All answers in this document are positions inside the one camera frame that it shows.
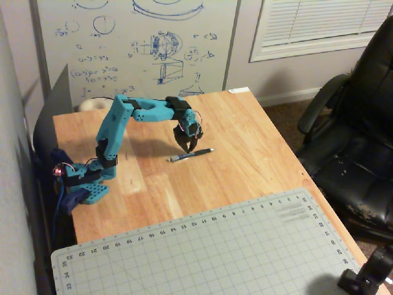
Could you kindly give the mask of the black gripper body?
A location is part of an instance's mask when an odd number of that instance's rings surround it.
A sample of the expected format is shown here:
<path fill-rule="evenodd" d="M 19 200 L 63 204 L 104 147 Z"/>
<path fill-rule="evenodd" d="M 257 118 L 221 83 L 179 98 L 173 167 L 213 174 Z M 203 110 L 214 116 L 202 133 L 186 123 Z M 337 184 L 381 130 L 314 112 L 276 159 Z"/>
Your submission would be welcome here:
<path fill-rule="evenodd" d="M 200 139 L 203 136 L 201 123 L 197 119 L 196 112 L 192 109 L 185 111 L 179 125 L 188 137 Z"/>

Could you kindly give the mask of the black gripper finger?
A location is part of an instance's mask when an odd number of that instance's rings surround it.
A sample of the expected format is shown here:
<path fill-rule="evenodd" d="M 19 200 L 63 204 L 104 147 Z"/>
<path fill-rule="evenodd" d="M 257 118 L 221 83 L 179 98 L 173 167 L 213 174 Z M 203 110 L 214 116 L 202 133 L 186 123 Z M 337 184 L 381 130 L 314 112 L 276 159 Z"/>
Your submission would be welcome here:
<path fill-rule="evenodd" d="M 186 134 L 185 131 L 183 131 L 180 128 L 180 126 L 176 126 L 173 129 L 173 133 L 176 143 L 183 149 L 183 151 L 189 153 L 190 152 L 189 142 L 191 141 L 191 138 Z"/>
<path fill-rule="evenodd" d="M 193 136 L 193 137 L 191 138 L 191 140 L 190 140 L 190 142 L 189 142 L 188 152 L 192 152 L 192 151 L 196 148 L 197 143 L 198 143 L 198 140 L 199 140 L 202 136 L 203 136 L 202 134 L 199 134 L 199 135 Z"/>

